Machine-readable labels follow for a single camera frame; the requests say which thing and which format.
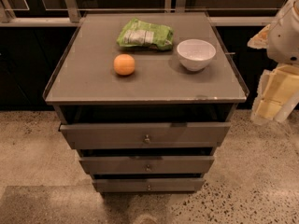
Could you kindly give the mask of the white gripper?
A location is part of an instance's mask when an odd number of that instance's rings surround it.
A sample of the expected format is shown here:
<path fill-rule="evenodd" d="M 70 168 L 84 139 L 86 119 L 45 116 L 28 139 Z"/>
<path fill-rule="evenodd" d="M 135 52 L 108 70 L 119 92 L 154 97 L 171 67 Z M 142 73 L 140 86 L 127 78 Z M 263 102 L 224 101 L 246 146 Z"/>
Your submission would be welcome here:
<path fill-rule="evenodd" d="M 252 49 L 266 49 L 268 46 L 267 24 L 252 37 L 248 46 Z M 264 70 L 258 85 L 258 96 L 253 102 L 250 119 L 256 124 L 272 121 L 284 104 L 299 91 L 299 66 L 279 63 L 272 70 Z"/>

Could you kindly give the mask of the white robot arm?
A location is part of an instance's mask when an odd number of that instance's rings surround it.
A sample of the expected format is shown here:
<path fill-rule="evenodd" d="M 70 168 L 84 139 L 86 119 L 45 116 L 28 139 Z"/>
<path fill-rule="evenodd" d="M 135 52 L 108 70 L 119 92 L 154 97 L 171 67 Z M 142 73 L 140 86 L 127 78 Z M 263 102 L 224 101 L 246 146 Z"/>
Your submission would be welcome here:
<path fill-rule="evenodd" d="M 248 46 L 266 49 L 278 64 L 272 71 L 263 71 L 250 118 L 259 125 L 283 122 L 299 102 L 299 0 L 288 0 Z"/>

